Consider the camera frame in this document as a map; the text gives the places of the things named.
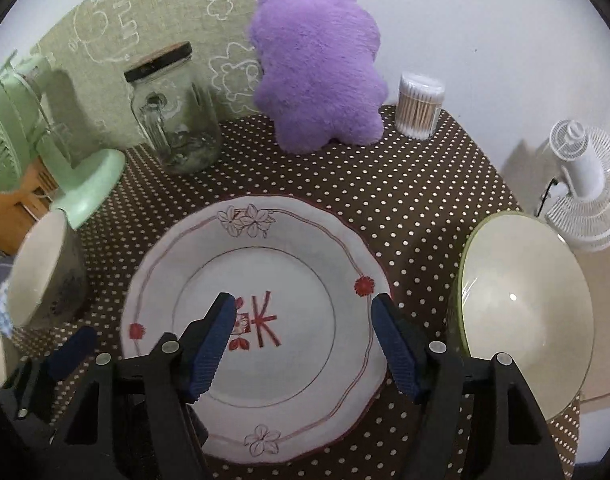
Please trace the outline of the green patterned wall sheet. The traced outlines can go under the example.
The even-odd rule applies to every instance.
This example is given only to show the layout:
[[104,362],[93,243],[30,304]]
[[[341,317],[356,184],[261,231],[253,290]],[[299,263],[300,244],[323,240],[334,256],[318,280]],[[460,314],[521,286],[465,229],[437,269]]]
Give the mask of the green patterned wall sheet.
[[73,159],[130,148],[142,137],[125,70],[157,50],[190,42],[192,66],[219,119],[255,113],[260,68],[247,41],[256,0],[84,0],[32,49],[53,79],[43,98],[58,142]]

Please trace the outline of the grey bowl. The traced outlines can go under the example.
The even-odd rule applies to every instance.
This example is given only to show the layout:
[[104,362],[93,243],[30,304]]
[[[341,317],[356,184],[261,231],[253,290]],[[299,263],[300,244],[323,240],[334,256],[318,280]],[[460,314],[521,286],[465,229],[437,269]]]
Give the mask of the grey bowl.
[[84,253],[61,209],[27,233],[9,279],[8,312],[16,328],[51,328],[70,321],[88,294]]
[[508,354],[547,420],[573,403],[594,346],[590,291],[554,229],[517,211],[480,222],[452,286],[448,341],[465,356]]
[[11,377],[20,362],[20,352],[6,335],[0,332],[0,387]]

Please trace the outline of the white standing fan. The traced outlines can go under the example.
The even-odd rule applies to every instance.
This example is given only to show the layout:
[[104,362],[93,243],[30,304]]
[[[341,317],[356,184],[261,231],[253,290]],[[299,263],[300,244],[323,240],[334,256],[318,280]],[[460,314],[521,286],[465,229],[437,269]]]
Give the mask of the white standing fan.
[[575,250],[610,247],[610,134],[561,120],[550,131],[546,153],[556,174],[540,197],[536,217]]

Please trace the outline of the purple plush toy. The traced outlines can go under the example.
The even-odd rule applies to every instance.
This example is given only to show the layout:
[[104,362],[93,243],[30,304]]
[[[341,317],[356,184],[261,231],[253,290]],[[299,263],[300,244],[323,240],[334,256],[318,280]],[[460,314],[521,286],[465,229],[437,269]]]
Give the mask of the purple plush toy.
[[248,39],[262,69],[254,103],[273,121],[281,150],[381,140],[381,35],[357,0],[257,0]]

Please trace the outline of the white plate red pattern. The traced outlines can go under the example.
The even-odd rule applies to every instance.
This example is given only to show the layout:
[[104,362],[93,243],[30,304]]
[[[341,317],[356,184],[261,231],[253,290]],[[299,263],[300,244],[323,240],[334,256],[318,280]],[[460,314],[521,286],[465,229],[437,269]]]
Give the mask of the white plate red pattern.
[[194,404],[208,455],[285,463],[341,439],[381,387],[386,362],[371,302],[388,292],[361,237],[302,200],[213,204],[146,254],[122,311],[122,353],[181,334],[222,292],[236,321],[209,390]]

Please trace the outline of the cotton swab container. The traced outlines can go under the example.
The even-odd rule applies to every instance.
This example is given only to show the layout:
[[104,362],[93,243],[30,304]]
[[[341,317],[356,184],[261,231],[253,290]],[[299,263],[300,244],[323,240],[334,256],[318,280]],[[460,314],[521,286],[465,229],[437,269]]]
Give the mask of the cotton swab container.
[[396,130],[412,139],[428,140],[437,128],[445,91],[445,85],[436,78],[403,72],[395,112]]

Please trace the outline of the glass jar black lid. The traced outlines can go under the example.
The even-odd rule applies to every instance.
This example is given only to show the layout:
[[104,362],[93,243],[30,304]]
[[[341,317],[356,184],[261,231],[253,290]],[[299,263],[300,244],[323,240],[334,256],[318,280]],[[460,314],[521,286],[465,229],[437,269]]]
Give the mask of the glass jar black lid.
[[192,52],[190,42],[178,42],[124,71],[134,119],[168,174],[202,171],[222,148],[212,97],[198,78]]

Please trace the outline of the brown polka dot tablecloth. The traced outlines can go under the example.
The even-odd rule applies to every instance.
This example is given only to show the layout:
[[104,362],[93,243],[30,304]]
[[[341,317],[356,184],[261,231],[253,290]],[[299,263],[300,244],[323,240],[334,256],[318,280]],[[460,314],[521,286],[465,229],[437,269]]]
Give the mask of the brown polka dot tablecloth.
[[[445,339],[448,292],[462,249],[478,222],[519,210],[502,177],[447,112],[428,143],[394,128],[394,107],[381,110],[379,144],[331,144],[313,155],[281,152],[265,116],[222,124],[224,151],[202,174],[165,174],[146,146],[128,148],[127,167],[111,197],[81,230],[91,302],[73,322],[47,330],[14,330],[22,354],[58,348],[82,324],[99,334],[100,351],[118,356],[119,313],[146,252],[177,221],[205,206],[245,194],[286,194],[335,214],[361,235],[384,266],[394,299],[428,336]],[[233,465],[208,460],[214,479],[393,479],[420,428],[420,408],[392,380],[340,442],[286,465]]]

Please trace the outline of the green desk fan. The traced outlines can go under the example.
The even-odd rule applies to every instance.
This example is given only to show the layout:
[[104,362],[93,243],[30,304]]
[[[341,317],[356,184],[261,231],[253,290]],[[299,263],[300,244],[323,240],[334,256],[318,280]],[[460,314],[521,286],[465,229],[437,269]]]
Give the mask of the green desk fan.
[[39,158],[58,186],[51,207],[64,211],[78,229],[110,196],[126,159],[114,148],[101,148],[77,165],[70,161],[41,103],[51,78],[51,65],[41,54],[16,65],[7,60],[0,68],[0,193],[18,190]]

